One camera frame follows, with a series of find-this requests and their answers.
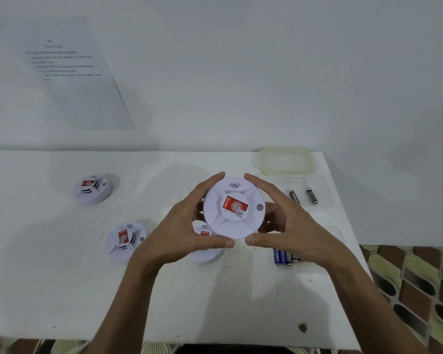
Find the fingernail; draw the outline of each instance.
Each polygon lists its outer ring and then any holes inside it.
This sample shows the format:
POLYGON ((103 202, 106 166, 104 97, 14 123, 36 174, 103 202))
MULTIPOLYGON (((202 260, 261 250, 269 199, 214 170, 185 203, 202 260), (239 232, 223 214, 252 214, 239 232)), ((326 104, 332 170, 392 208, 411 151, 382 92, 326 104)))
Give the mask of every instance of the fingernail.
POLYGON ((254 238, 248 236, 248 237, 246 238, 246 240, 245 240, 245 243, 246 243, 248 246, 254 246, 254 238))

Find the clear plastic container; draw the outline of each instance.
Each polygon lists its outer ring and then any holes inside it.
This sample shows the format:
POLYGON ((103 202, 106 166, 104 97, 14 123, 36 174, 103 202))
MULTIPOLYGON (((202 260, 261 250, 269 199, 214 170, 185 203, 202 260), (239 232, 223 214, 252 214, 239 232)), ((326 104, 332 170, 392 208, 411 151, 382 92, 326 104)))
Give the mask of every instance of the clear plastic container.
POLYGON ((259 170, 266 175, 315 172, 315 163, 309 150, 298 147, 266 147, 260 151, 259 170))

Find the left hand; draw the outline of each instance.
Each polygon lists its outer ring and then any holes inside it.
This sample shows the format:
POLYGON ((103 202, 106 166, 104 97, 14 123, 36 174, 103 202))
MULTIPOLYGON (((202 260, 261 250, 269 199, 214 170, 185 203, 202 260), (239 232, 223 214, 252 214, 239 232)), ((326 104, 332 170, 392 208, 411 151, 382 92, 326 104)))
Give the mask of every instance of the left hand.
POLYGON ((225 173, 218 173, 198 184, 187 197, 175 204, 153 232, 131 256, 130 264, 141 262, 158 271, 166 263, 180 260, 190 252, 207 248, 233 248, 235 242, 225 236, 200 236, 192 226, 194 220, 204 220, 200 213, 202 198, 225 173))

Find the paper sheet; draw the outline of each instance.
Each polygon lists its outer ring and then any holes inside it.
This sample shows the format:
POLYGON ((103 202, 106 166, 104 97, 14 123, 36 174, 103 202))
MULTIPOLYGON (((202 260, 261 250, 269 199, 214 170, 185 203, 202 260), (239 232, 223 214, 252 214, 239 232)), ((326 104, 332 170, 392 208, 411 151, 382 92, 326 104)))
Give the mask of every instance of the paper sheet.
POLYGON ((113 77, 82 20, 11 20, 0 37, 79 129, 135 129, 113 77))

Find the white wall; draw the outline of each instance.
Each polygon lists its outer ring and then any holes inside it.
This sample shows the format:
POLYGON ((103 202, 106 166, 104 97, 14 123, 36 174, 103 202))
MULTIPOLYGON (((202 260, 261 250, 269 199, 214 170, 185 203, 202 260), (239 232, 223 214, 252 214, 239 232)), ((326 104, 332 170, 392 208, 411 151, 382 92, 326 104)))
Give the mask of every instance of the white wall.
POLYGON ((0 0, 84 17, 135 131, 73 129, 0 40, 0 148, 323 151, 360 243, 443 244, 443 0, 0 0))

